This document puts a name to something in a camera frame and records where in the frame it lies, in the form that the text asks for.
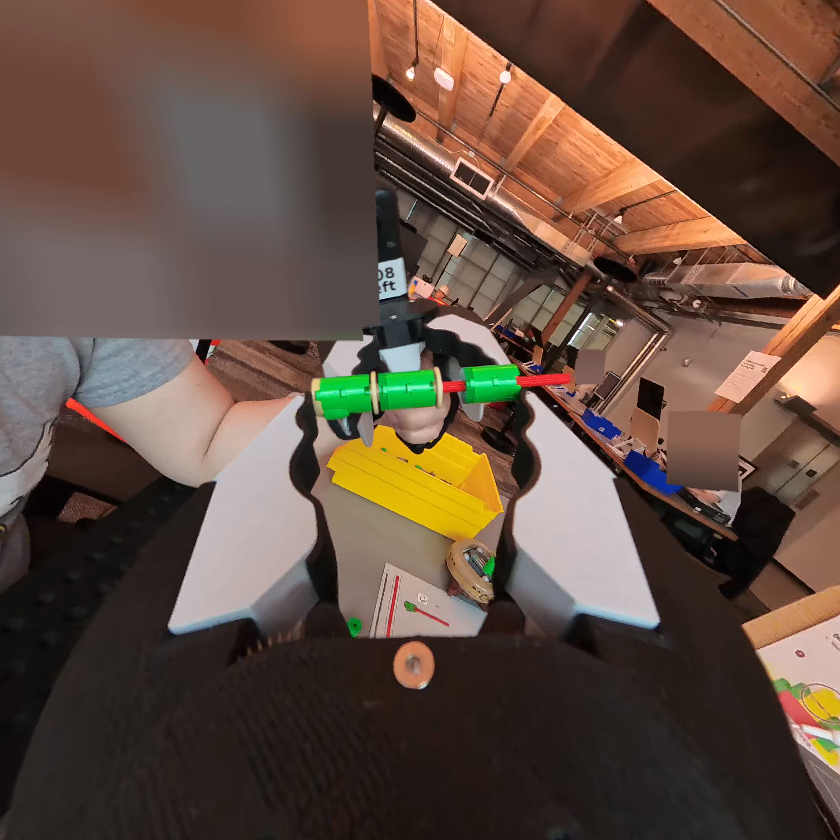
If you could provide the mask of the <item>cardboard box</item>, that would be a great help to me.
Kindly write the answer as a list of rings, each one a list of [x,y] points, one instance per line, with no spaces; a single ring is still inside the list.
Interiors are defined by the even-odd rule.
[[[808,595],[744,623],[742,630],[756,650],[778,643],[838,616],[839,592],[837,584]]]

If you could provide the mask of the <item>blue storage bin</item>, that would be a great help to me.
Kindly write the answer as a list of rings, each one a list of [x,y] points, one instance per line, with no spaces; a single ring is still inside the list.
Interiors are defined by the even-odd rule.
[[[590,428],[593,432],[598,433],[607,440],[616,440],[620,438],[624,432],[612,422],[605,419],[603,416],[594,413],[591,409],[586,408],[581,415],[582,423]]]
[[[634,450],[629,451],[624,459],[624,467],[627,471],[643,481],[643,483],[667,496],[675,494],[684,488],[682,485],[670,484],[667,480],[666,472],[661,468],[660,464],[643,453]]]

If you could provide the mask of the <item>colourful printed sheet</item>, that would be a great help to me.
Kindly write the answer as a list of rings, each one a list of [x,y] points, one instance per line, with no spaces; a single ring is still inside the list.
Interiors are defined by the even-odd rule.
[[[808,769],[839,782],[839,617],[758,649]]]

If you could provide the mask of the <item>red rod with green cylinders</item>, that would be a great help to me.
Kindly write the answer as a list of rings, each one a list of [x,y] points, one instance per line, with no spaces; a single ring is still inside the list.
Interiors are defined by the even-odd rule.
[[[467,367],[445,381],[438,368],[316,379],[311,398],[316,414],[330,421],[370,413],[441,407],[446,395],[460,395],[465,405],[509,403],[524,389],[567,385],[569,374],[521,374],[514,364]]]

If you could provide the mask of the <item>white ceiling vent grille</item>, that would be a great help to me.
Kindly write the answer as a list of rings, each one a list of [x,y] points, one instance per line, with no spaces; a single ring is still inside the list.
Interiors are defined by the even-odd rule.
[[[480,201],[487,199],[495,185],[492,177],[462,157],[455,159],[449,179],[458,189],[477,197]]]

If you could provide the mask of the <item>black computer monitor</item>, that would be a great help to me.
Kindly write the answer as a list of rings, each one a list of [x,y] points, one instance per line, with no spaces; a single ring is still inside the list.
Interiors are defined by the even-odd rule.
[[[630,435],[644,445],[649,453],[658,450],[659,426],[665,406],[665,388],[654,381],[640,377],[637,402],[631,414]]]

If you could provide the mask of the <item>long wooden workbench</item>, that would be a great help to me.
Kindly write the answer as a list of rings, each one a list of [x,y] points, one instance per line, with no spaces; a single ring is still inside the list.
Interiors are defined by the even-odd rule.
[[[620,456],[611,446],[609,441],[602,435],[598,434],[594,429],[588,427],[582,419],[582,416],[576,414],[573,409],[571,400],[564,399],[565,393],[561,392],[557,387],[543,386],[538,389],[540,398],[548,404],[549,408],[555,412],[560,412],[563,420],[569,420],[573,426],[574,433],[577,436],[583,436],[584,444],[592,449],[597,457],[605,462],[606,466],[618,476],[624,476],[634,483],[635,487],[649,500],[657,499],[660,507],[665,507],[669,513],[665,514],[665,518],[669,521],[674,520],[692,520],[699,523],[702,528],[709,530],[716,534],[712,539],[727,539],[733,542],[739,540],[739,536],[729,527],[720,524],[713,519],[704,516],[702,512],[696,510],[694,507],[686,503],[686,501],[678,497],[675,493],[667,494],[662,492],[656,486],[642,480],[633,471],[626,468],[624,458]]]

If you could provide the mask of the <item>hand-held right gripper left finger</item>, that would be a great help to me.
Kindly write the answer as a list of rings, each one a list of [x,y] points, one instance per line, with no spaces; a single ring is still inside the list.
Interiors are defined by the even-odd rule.
[[[215,479],[168,628],[190,634],[239,620],[269,636],[319,602],[338,604],[333,541],[312,489],[318,420],[294,397]]]

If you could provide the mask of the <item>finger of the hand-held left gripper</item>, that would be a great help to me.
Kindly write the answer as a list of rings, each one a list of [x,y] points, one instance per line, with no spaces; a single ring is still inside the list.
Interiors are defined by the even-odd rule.
[[[438,315],[423,326],[423,341],[444,382],[466,385],[464,391],[451,397],[471,421],[482,420],[486,404],[510,403],[519,398],[522,389],[518,368],[483,324],[456,313]]]
[[[377,339],[338,341],[322,353],[318,379],[318,418],[339,440],[374,442],[375,419],[382,413],[379,380],[382,359]]]

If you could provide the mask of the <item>paper notice on post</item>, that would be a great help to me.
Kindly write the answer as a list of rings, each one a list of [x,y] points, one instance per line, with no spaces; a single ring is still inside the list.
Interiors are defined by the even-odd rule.
[[[719,384],[715,396],[732,403],[740,403],[780,359],[777,355],[750,351],[729,376]]]

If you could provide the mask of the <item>black office chair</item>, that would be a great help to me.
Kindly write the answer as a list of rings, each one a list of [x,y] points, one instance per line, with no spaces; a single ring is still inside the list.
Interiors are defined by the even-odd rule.
[[[731,524],[738,539],[721,541],[713,561],[715,571],[728,577],[718,587],[723,597],[734,600],[748,590],[774,559],[794,518],[795,511],[764,488],[742,493]]]

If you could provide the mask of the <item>yellow plastic bin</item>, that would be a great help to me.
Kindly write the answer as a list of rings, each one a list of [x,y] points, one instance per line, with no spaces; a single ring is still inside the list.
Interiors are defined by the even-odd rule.
[[[343,444],[328,467],[335,485],[454,541],[474,538],[503,513],[488,457],[449,434],[417,455],[378,426],[372,446]]]

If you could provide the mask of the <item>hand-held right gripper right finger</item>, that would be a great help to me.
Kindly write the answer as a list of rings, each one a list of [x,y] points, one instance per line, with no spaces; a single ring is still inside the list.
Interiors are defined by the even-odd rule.
[[[614,474],[536,395],[514,413],[518,492],[502,524],[496,594],[539,635],[578,616],[653,630],[660,623]]]

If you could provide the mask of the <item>orange strip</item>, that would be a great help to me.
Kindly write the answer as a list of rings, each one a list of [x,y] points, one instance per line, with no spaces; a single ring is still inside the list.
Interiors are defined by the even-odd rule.
[[[73,413],[79,415],[80,417],[84,418],[85,420],[89,421],[91,424],[96,425],[98,428],[100,428],[107,434],[110,434],[112,437],[125,443],[124,439],[120,435],[118,435],[113,429],[111,429],[109,425],[104,423],[97,415],[88,410],[86,407],[79,404],[76,400],[69,399],[66,402],[66,408],[72,411]]]

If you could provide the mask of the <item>wooden post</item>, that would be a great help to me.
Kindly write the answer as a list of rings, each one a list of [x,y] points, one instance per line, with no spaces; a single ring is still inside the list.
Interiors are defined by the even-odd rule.
[[[708,405],[707,411],[714,413],[746,416],[756,405],[771,392],[781,379],[818,341],[829,333],[839,317],[839,287],[827,298],[812,296],[799,311],[776,333],[772,340],[761,350],[764,356],[773,357],[775,363],[756,381],[749,392],[738,401],[722,395]]]

